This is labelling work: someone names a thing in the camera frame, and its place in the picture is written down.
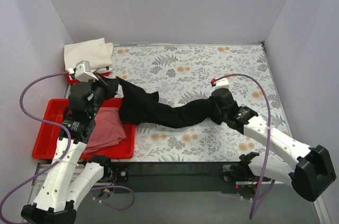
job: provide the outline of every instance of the pink towel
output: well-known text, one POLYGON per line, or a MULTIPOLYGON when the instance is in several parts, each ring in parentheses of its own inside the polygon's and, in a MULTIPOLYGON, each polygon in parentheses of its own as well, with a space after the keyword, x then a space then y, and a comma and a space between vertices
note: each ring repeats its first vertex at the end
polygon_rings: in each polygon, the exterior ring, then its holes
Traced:
POLYGON ((90 154, 108 146, 114 146, 126 138, 117 107, 101 107, 95 117, 96 126, 87 143, 84 154, 90 154))

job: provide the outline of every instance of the white towel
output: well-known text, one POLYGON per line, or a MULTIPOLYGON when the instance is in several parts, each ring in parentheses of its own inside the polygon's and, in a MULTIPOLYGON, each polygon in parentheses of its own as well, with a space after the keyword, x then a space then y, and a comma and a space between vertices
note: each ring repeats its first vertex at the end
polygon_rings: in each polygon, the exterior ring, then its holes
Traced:
POLYGON ((98 73, 110 72, 112 71, 112 53, 113 44, 105 43, 104 38, 65 45, 65 68, 74 69, 78 62, 84 60, 90 62, 92 72, 95 70, 98 73))

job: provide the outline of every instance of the white wall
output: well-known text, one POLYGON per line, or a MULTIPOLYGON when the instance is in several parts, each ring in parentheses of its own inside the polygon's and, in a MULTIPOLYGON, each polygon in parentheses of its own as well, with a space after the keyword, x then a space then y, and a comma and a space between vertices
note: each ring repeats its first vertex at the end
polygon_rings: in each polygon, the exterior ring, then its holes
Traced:
MULTIPOLYGON (((339 174, 339 0, 287 0, 267 40, 270 62, 293 135, 326 147, 339 174)), ((338 180, 324 192, 339 223, 338 180)))
POLYGON ((52 0, 74 42, 250 43, 286 0, 52 0))
MULTIPOLYGON (((63 70, 63 46, 72 43, 50 0, 0 0, 0 198, 31 177, 37 166, 31 153, 40 123, 19 108, 19 96, 34 79, 63 70)), ((51 98, 64 97, 65 79, 41 82, 27 93, 28 111, 43 117, 51 98)), ((5 204, 3 213, 20 221, 31 186, 26 185, 5 204)))

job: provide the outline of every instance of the red plastic tray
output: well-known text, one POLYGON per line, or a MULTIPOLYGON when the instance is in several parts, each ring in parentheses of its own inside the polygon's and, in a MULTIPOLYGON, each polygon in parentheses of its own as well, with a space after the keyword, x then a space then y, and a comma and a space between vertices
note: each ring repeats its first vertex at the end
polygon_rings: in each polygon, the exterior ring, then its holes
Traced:
MULTIPOLYGON (((122 98, 112 98, 104 101, 102 106, 121 107, 122 98)), ((44 119, 52 122, 62 123, 63 112, 69 104, 68 99, 60 98, 50 100, 44 119)), ((106 147, 88 155, 81 155, 82 159, 89 159, 93 155, 105 155, 111 159, 131 158, 134 154, 134 142, 136 126, 131 123, 124 123, 123 128, 126 133, 126 139, 121 140, 117 145, 106 147)), ((53 159, 60 128, 47 123, 42 123, 40 131, 35 142, 32 156, 36 159, 53 159)))

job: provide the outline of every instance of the floral tablecloth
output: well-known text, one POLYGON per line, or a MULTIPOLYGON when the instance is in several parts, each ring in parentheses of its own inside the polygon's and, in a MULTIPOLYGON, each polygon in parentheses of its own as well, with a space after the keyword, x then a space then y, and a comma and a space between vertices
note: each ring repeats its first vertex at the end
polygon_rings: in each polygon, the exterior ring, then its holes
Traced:
MULTIPOLYGON (((288 133, 277 92, 273 85, 262 46, 131 46, 114 47, 113 73, 143 87, 159 91, 159 102, 184 105, 208 98, 210 81, 225 74, 243 73, 264 87, 272 109, 272 125, 288 133)), ((267 119, 260 89, 243 77, 228 78, 230 90, 239 105, 247 105, 267 119)), ((137 126, 135 153, 138 162, 218 162, 238 161, 250 151, 264 153, 265 147, 253 139, 217 125, 211 120, 188 128, 172 129, 156 124, 137 126)))

